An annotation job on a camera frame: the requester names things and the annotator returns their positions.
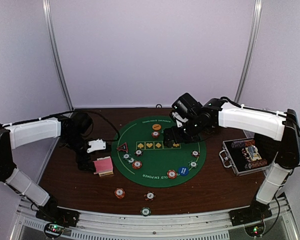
metal vent grille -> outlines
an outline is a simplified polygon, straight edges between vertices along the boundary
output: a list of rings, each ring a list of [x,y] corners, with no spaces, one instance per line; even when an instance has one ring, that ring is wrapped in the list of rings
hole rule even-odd
[[[23,224],[27,227],[33,228],[33,229],[38,229],[38,230],[44,230],[45,225],[37,222],[37,221],[32,221],[29,219],[25,219]]]
[[[82,233],[79,231],[73,230],[71,233],[71,239],[74,240],[136,240],[136,239],[150,239],[148,237],[141,237],[141,238],[123,238],[123,237],[105,237],[100,236],[93,233]],[[230,240],[228,231],[218,232],[218,233],[211,233],[211,234],[204,234],[196,237],[184,237],[184,238],[178,238],[178,237],[152,237],[152,240],[154,239],[162,239],[162,240]]]
[[[23,225],[43,231],[45,227],[44,222],[40,222],[34,219],[25,218]],[[118,237],[108,236],[96,233],[89,233],[86,231],[80,231],[76,229],[69,229],[62,234],[62,237],[72,240],[230,240],[228,231],[220,231],[217,233],[207,233],[188,237]]]

purple wall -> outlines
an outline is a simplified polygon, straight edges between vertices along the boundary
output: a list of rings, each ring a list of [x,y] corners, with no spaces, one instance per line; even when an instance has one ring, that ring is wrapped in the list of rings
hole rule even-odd
[[[254,11],[247,0],[51,1],[75,107],[205,103],[239,84]]]
[[[42,1],[0,0],[0,122],[65,110]],[[38,180],[52,143],[48,139],[14,150],[15,163]],[[8,239],[19,201],[0,183],[0,240]]]
[[[264,1],[253,60],[241,103],[294,109],[300,124],[300,0]],[[285,192],[300,230],[300,168]]]

orange poker chip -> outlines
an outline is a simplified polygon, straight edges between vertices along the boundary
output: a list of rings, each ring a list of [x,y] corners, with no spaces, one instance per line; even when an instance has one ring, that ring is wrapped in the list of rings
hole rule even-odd
[[[117,188],[114,191],[114,195],[118,198],[118,199],[123,199],[126,195],[125,190],[123,188]]]
[[[160,131],[160,130],[161,130],[161,125],[160,125],[160,124],[157,124],[157,123],[156,123],[156,124],[153,124],[153,125],[152,125],[152,129],[155,130],[155,131]]]

poker chip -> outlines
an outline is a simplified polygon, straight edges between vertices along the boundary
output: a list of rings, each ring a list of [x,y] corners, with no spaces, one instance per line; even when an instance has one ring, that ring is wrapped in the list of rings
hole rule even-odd
[[[118,198],[118,199],[123,199],[126,195],[125,190],[123,190],[123,188],[117,188],[114,191],[114,195]]]
[[[187,176],[188,173],[189,173],[189,168],[185,167],[185,166],[181,166],[178,168],[178,173],[181,175],[181,176]]]
[[[142,154],[143,154],[143,151],[141,151],[140,149],[136,150],[134,152],[134,154],[137,156],[137,157],[140,157]]]
[[[198,163],[196,161],[189,162],[189,167],[195,169],[198,166]]]
[[[141,213],[142,216],[145,216],[145,217],[150,216],[150,214],[151,214],[151,209],[148,208],[148,207],[143,207],[143,208],[141,209],[140,213]]]
[[[131,157],[127,161],[128,161],[128,163],[132,164],[135,161],[135,159],[133,157]]]
[[[170,179],[175,179],[177,177],[177,172],[175,170],[169,170],[166,174]]]
[[[192,151],[191,155],[194,156],[194,157],[199,157],[200,156],[200,152],[194,150],[194,151]]]
[[[158,131],[154,131],[151,136],[154,138],[154,139],[157,139],[159,136],[160,136],[160,133]]]
[[[161,125],[160,125],[160,124],[157,124],[157,123],[156,123],[156,124],[153,124],[153,125],[152,125],[152,129],[155,130],[155,131],[160,131],[160,130],[161,130]]]
[[[145,195],[144,195],[144,199],[146,201],[153,201],[155,199],[156,195],[153,191],[148,191]]]
[[[132,163],[132,168],[134,168],[134,169],[140,169],[141,167],[142,167],[142,162],[140,162],[140,161],[134,161]]]
[[[123,155],[123,158],[124,158],[124,159],[130,158],[130,154],[128,154],[128,153],[124,154],[124,155]]]

white robotic arm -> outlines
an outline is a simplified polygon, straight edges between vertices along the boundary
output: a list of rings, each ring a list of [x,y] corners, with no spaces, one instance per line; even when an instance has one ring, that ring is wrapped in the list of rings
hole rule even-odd
[[[27,197],[39,211],[36,216],[61,225],[75,226],[78,212],[58,208],[57,200],[37,185],[13,162],[12,150],[29,143],[60,137],[61,141],[76,152],[78,168],[95,172],[90,153],[106,150],[106,142],[97,139],[86,141],[82,134],[92,125],[88,114],[76,112],[71,117],[33,119],[19,123],[0,124],[0,181]]]
[[[268,204],[283,186],[288,174],[300,162],[300,135],[296,126],[296,112],[291,109],[287,112],[274,112],[246,107],[232,102],[227,97],[213,98],[201,105],[188,93],[179,97],[172,108],[170,117],[176,122],[176,126],[163,131],[163,142],[168,147],[173,143],[199,142],[199,133],[204,128],[217,127],[246,130],[280,142],[269,173],[250,208],[245,212],[241,210],[241,215],[236,211],[230,212],[232,224],[243,224],[246,220],[251,221],[267,211]]]

